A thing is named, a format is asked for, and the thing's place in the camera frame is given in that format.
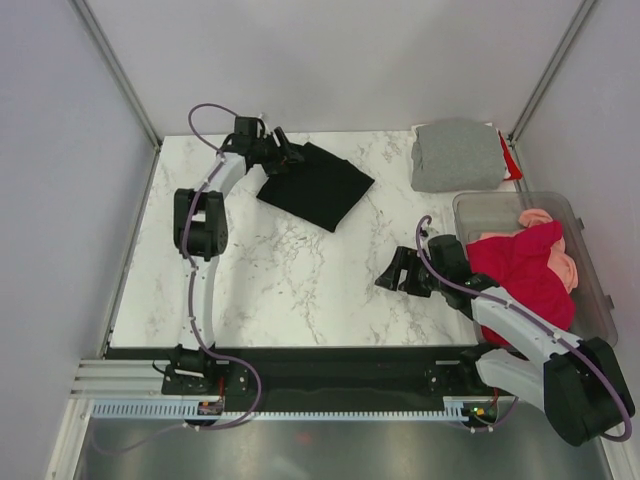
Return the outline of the black t-shirt blue logo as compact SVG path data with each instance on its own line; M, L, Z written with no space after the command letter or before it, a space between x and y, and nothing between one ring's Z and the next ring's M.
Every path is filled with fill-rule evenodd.
M374 179L351 162L311 143L295 144L303 157L285 173L270 176L257 199L334 232Z

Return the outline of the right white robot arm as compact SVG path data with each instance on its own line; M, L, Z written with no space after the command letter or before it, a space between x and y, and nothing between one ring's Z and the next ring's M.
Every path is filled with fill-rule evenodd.
M397 247L375 284L425 298L438 292L451 308L507 341L458 368L465 391L496 387L513 394L542 411L573 446L595 437L631 437L636 409L612 347L553 326L497 281L473 272L455 236Z

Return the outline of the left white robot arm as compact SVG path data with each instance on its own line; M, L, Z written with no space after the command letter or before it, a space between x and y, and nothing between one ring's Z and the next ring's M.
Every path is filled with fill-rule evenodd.
M179 346L195 353L215 345L213 297L221 255L229 228L226 199L252 167L268 176L286 173L303 156L282 128L268 132L260 119L242 118L216 151L214 167L194 189L174 193L173 239L188 262L186 319Z

